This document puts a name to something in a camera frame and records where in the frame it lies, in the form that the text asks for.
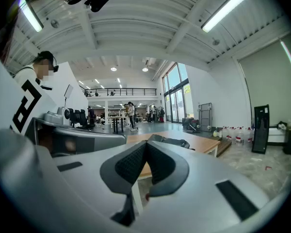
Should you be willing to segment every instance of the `wooden table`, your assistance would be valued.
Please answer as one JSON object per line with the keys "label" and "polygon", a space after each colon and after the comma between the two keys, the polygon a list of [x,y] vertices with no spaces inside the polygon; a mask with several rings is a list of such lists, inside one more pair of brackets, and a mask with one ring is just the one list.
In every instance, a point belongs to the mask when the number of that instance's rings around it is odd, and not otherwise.
{"label": "wooden table", "polygon": [[[200,137],[193,134],[184,133],[181,131],[169,130],[163,132],[156,132],[156,133],[149,133],[149,134],[139,134],[139,135],[129,135],[127,136],[127,143],[132,142],[139,142],[148,140],[153,134],[158,134],[166,138],[172,138],[177,140],[186,140],[190,144],[191,149],[195,149],[195,151],[200,153],[208,154],[213,152],[213,156],[217,156],[218,145],[220,141],[211,140],[205,137]],[[152,177],[151,169],[148,163],[145,164],[144,168],[142,169],[139,180]],[[140,199],[140,192],[138,187],[138,181],[132,187],[132,194],[135,200],[135,204],[140,214],[143,210],[141,199]]]}

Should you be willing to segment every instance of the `black stripe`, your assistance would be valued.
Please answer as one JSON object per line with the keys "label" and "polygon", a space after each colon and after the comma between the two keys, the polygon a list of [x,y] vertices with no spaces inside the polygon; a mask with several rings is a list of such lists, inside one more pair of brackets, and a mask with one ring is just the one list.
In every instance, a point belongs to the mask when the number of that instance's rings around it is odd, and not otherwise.
{"label": "black stripe", "polygon": [[64,165],[57,166],[57,168],[58,168],[58,170],[60,172],[64,172],[64,171],[67,171],[67,170],[70,170],[70,169],[74,169],[74,168],[79,167],[79,166],[82,166],[81,162],[72,162],[72,163],[69,163],[69,164],[64,164]]}
{"label": "black stripe", "polygon": [[247,219],[258,211],[257,207],[231,181],[224,181],[216,186],[241,220]]}

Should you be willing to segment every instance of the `glass door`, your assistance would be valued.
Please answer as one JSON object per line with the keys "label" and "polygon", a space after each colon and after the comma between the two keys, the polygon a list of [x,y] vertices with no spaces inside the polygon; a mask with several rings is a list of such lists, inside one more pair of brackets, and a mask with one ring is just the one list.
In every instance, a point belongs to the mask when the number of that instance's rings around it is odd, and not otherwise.
{"label": "glass door", "polygon": [[185,117],[182,89],[170,94],[170,103],[172,110],[171,121],[175,123],[181,123],[182,119]]}
{"label": "glass door", "polygon": [[182,119],[185,118],[182,89],[176,91],[175,94],[177,102],[177,121],[178,123],[182,123]]}
{"label": "glass door", "polygon": [[171,122],[177,122],[177,106],[176,106],[176,96],[175,93],[170,94],[170,102],[171,102],[171,112],[172,112],[172,117],[171,117]]}
{"label": "glass door", "polygon": [[169,95],[165,97],[166,120],[171,122],[170,99]]}

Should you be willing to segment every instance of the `person standing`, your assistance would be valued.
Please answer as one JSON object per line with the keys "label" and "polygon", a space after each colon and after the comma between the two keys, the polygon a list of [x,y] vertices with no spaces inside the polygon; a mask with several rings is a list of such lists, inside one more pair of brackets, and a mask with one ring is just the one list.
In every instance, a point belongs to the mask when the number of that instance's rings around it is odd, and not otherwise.
{"label": "person standing", "polygon": [[129,120],[131,123],[132,129],[130,131],[136,131],[136,125],[134,121],[134,115],[135,115],[135,106],[132,102],[128,102],[128,114],[129,114]]}
{"label": "person standing", "polygon": [[130,127],[130,123],[129,123],[129,121],[130,121],[130,119],[129,119],[129,114],[128,114],[128,109],[129,109],[129,106],[128,106],[128,104],[124,104],[124,107],[125,107],[125,121],[126,121],[126,126],[125,127]]}

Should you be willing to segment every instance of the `black padding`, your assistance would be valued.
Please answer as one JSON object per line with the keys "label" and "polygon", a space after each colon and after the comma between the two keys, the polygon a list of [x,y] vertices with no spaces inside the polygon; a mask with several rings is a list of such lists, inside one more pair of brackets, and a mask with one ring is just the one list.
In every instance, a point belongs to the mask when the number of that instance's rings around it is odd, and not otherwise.
{"label": "black padding", "polygon": [[231,182],[216,184],[222,195],[241,220],[245,220],[258,211],[257,207]]}
{"label": "black padding", "polygon": [[151,168],[152,183],[166,179],[176,168],[175,161],[157,147],[148,144],[147,162]]}
{"label": "black padding", "polygon": [[155,142],[143,141],[106,160],[101,165],[100,176],[112,192],[128,195],[146,162],[153,176],[151,197],[176,192],[189,175],[189,165],[184,158]]}
{"label": "black padding", "polygon": [[[142,171],[146,163],[146,158],[143,156],[140,158],[141,152],[146,148],[146,141],[142,141],[130,149],[117,154],[110,159],[106,160],[100,167],[101,179],[105,182],[108,188],[115,193],[121,193],[129,195],[131,193],[131,187],[136,182],[139,174]],[[137,151],[139,157],[134,156],[134,152]],[[120,166],[118,166],[117,171],[115,170],[116,164],[125,159]],[[135,163],[136,166],[129,165],[129,161]]]}
{"label": "black padding", "polygon": [[146,163],[145,146],[143,144],[115,164],[117,174],[131,184],[135,184]]}
{"label": "black padding", "polygon": [[69,164],[57,166],[57,168],[60,172],[64,172],[64,171],[74,169],[74,168],[79,167],[79,166],[82,166],[82,163],[77,161],[77,162],[72,162]]}
{"label": "black padding", "polygon": [[151,168],[154,184],[150,188],[150,197],[175,193],[189,176],[189,164],[180,155],[158,146],[155,142],[148,142],[147,146],[149,150],[147,162]]}

